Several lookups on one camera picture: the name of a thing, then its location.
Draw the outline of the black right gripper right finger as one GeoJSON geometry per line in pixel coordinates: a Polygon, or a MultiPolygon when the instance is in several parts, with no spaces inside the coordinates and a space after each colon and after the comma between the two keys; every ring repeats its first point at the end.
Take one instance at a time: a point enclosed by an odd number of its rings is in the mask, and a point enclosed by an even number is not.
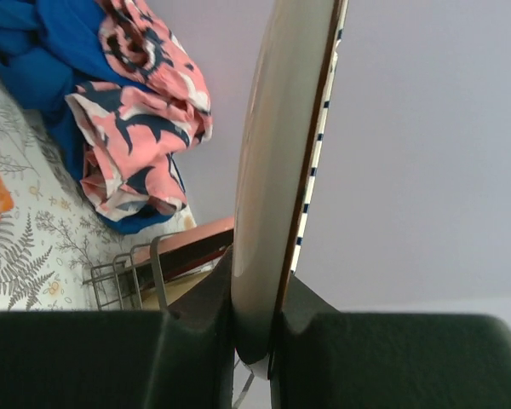
{"type": "Polygon", "coordinates": [[[511,408],[511,330],[481,314],[341,312],[292,278],[275,408],[511,408]]]}

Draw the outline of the white blue striped plate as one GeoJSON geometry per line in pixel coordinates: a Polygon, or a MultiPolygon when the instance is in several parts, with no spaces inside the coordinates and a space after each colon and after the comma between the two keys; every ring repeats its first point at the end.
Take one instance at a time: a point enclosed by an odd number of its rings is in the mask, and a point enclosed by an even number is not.
{"type": "Polygon", "coordinates": [[[255,66],[236,189],[231,300],[238,357],[268,378],[319,167],[344,1],[277,1],[255,66]]]}

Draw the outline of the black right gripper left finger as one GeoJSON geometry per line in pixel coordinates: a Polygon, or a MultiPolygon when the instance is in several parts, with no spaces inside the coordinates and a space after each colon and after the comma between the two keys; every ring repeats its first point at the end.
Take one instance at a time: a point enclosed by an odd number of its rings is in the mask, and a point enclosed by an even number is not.
{"type": "Polygon", "coordinates": [[[163,311],[0,312],[0,408],[228,408],[232,252],[163,311]]]}

